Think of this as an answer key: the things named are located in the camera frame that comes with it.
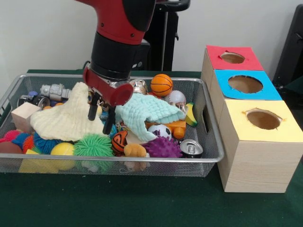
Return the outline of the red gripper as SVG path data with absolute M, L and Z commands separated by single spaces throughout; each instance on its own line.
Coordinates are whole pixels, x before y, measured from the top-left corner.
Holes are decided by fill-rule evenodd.
M 85 66 L 83 79 L 87 86 L 95 92 L 88 113 L 90 121 L 95 120 L 100 96 L 109 104 L 106 105 L 108 118 L 103 128 L 103 133 L 109 135 L 112 125 L 115 123 L 115 106 L 124 105 L 130 100 L 133 95 L 133 86 L 128 80 L 113 81 L 112 79 L 102 78 L 90 68 L 90 65 Z

